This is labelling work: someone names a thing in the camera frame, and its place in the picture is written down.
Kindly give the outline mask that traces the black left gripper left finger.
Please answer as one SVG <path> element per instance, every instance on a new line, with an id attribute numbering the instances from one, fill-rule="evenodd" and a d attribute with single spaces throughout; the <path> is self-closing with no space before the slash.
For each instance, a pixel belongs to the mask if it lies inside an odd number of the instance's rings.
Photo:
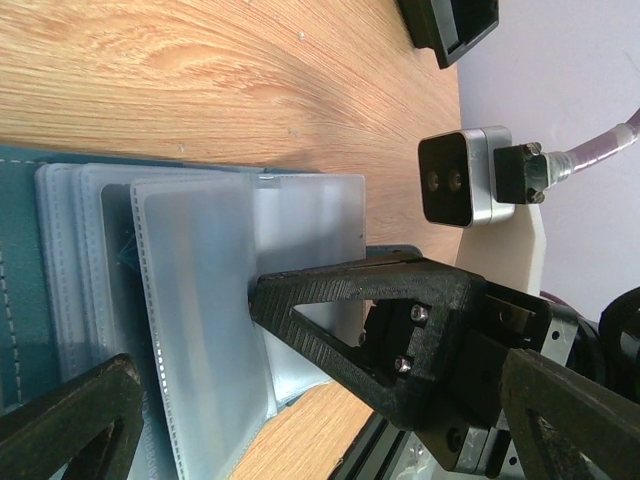
<path id="1" fill-rule="evenodd" d="M 1 477 L 126 479 L 143 428 L 143 387 L 120 353 L 1 417 Z"/>

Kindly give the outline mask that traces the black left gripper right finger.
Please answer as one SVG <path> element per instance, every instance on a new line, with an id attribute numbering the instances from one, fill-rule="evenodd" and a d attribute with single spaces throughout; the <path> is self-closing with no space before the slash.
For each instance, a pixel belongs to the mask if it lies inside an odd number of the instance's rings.
<path id="1" fill-rule="evenodd" d="M 500 400 L 528 479 L 639 477 L 639 406 L 532 350 L 512 349 Z"/>

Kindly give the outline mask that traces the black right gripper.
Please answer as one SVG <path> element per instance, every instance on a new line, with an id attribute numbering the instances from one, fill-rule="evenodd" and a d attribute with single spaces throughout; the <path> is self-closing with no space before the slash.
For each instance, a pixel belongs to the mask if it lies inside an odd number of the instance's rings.
<path id="1" fill-rule="evenodd" d="M 357 346 L 297 309 L 341 301 L 372 304 Z M 250 315 L 396 427 L 417 433 L 448 471 L 523 471 L 500 400 L 510 350 L 600 379 L 595 323 L 412 254 L 263 275 Z"/>

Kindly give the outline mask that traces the teal leather card holder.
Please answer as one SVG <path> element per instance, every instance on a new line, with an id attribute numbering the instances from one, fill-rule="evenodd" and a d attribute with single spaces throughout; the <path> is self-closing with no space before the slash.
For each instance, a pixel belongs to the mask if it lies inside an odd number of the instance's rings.
<path id="1" fill-rule="evenodd" d="M 360 260 L 360 175 L 1 150 L 1 368 L 17 407 L 119 354 L 143 385 L 133 479 L 226 479 L 326 384 L 256 325 L 280 271 Z"/>

